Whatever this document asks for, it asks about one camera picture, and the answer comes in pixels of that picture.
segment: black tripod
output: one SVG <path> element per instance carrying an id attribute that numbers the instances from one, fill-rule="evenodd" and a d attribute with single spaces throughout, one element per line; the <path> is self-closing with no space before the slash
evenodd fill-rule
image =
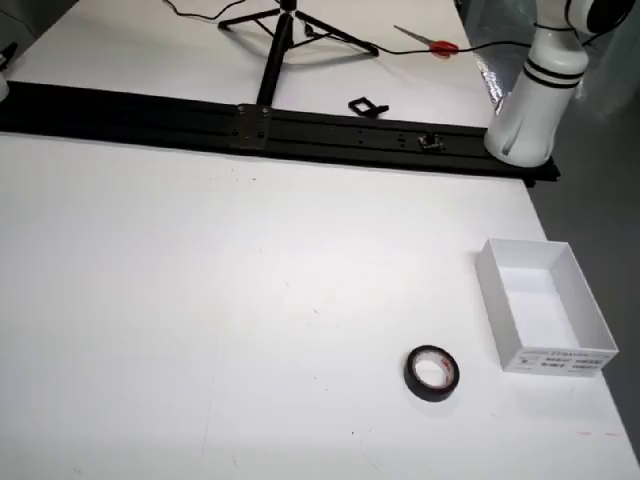
<path id="1" fill-rule="evenodd" d="M 256 22 L 263 30 L 273 37 L 271 43 L 271 50 L 269 51 L 269 58 L 267 59 L 267 65 L 264 69 L 264 75 L 262 77 L 262 83 L 260 84 L 260 93 L 258 94 L 258 105 L 271 106 L 273 103 L 273 96 L 278 85 L 278 77 L 280 76 L 280 69 L 282 68 L 282 62 L 287 50 L 299 47 L 301 45 L 307 45 L 316 40 L 320 40 L 326 37 L 338 37 L 343 42 L 356 45 L 369 53 L 377 57 L 379 55 L 378 49 L 373 45 L 352 37 L 348 33 L 342 32 L 337 28 L 327 25 L 320 20 L 310 17 L 306 13 L 297 10 L 297 0 L 280 0 L 280 8 L 275 8 L 266 12 L 254 13 L 252 15 L 245 15 L 243 17 L 234 18 L 231 20 L 225 20 L 218 24 L 218 28 L 223 30 L 229 30 L 231 25 L 236 25 L 245 22 Z M 278 26 L 276 27 L 275 34 L 271 32 L 262 22 L 263 18 L 280 16 L 278 19 Z M 307 25 L 324 30 L 325 34 L 314 34 L 312 29 L 307 30 L 308 36 L 311 36 L 309 40 L 293 43 L 293 17 L 297 17 Z"/>

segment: black electrical tape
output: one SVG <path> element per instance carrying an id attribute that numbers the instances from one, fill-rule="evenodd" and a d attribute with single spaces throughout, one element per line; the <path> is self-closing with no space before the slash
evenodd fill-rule
<path id="1" fill-rule="evenodd" d="M 416 363 L 423 358 L 431 360 L 442 368 L 446 377 L 444 385 L 428 385 L 420 380 L 416 372 Z M 460 369 L 454 358 L 446 351 L 427 345 L 418 347 L 409 354 L 404 367 L 404 381 L 416 397 L 427 402 L 442 402 L 449 398 L 458 386 Z"/>

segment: white cardboard box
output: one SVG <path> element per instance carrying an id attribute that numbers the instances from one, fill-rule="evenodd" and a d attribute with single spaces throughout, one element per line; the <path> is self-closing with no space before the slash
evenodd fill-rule
<path id="1" fill-rule="evenodd" d="M 476 271 L 503 370 L 590 377 L 618 353 L 568 244 L 490 239 Z"/>

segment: table surface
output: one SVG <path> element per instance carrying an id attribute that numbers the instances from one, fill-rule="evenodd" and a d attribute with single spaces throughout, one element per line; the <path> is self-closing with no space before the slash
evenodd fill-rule
<path id="1" fill-rule="evenodd" d="M 394 23 L 467 44 L 448 0 L 341 5 L 300 3 L 391 48 L 415 47 Z M 82 0 L 12 78 L 252 102 L 267 48 Z M 473 56 L 351 54 L 292 52 L 274 106 L 491 115 Z M 500 369 L 473 262 L 545 238 L 521 182 L 3 135 L 0 225 L 2 478 L 638 478 L 601 376 Z M 460 364 L 441 404 L 403 383 L 421 344 Z"/>

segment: black cord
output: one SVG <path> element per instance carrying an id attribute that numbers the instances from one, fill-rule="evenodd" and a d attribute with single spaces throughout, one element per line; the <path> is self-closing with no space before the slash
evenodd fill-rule
<path id="1" fill-rule="evenodd" d="M 543 30 L 551 30 L 552 32 L 570 32 L 571 30 L 573 30 L 574 32 L 576 31 L 576 29 L 573 27 L 549 27 L 547 25 L 541 25 L 538 22 L 534 22 L 533 26 L 536 28 L 541 28 Z"/>
<path id="2" fill-rule="evenodd" d="M 367 42 L 367 43 L 372 47 L 376 47 L 377 49 L 382 50 L 383 52 L 388 53 L 390 55 L 412 55 L 414 53 L 452 53 L 451 50 L 448 50 L 446 48 L 428 48 L 424 50 L 406 50 L 403 52 L 396 52 L 394 50 L 389 50 L 387 48 L 381 47 L 380 45 L 376 45 L 375 43 L 372 43 L 372 42 Z M 482 45 L 477 45 L 475 47 L 461 48 L 457 50 L 455 53 L 475 52 L 476 50 L 480 50 L 487 47 L 494 47 L 497 45 L 513 45 L 516 47 L 527 47 L 527 48 L 531 47 L 530 43 L 514 42 L 511 40 L 500 40 L 497 42 L 483 43 Z"/>
<path id="3" fill-rule="evenodd" d="M 20 20 L 18 17 L 15 17 L 15 16 L 11 15 L 9 12 L 7 12 L 5 10 L 2 10 L 1 8 L 0 8 L 0 13 L 2 13 L 3 15 L 6 15 L 7 17 L 11 18 L 12 20 L 15 20 L 16 22 L 20 23 L 24 28 L 29 30 L 29 33 L 33 36 L 33 38 L 36 38 L 35 32 L 31 29 L 31 27 L 29 26 L 28 23 Z"/>
<path id="4" fill-rule="evenodd" d="M 196 18 L 198 20 L 207 20 L 209 22 L 213 22 L 214 20 L 219 19 L 227 10 L 229 10 L 231 7 L 234 7 L 236 5 L 240 5 L 241 3 L 246 2 L 247 0 L 237 0 L 235 2 L 231 2 L 229 5 L 227 5 L 226 7 L 224 7 L 222 10 L 220 10 L 218 12 L 217 15 L 213 16 L 213 17 L 208 17 L 206 15 L 200 15 L 199 13 L 186 13 L 186 12 L 181 12 L 180 10 L 178 10 L 178 7 L 176 7 L 173 2 L 171 2 L 171 0 L 162 0 L 164 3 L 166 3 L 167 5 L 169 5 L 169 7 L 171 8 L 171 10 L 173 10 L 173 13 L 175 13 L 176 15 L 178 15 L 179 17 L 185 17 L 185 18 Z"/>

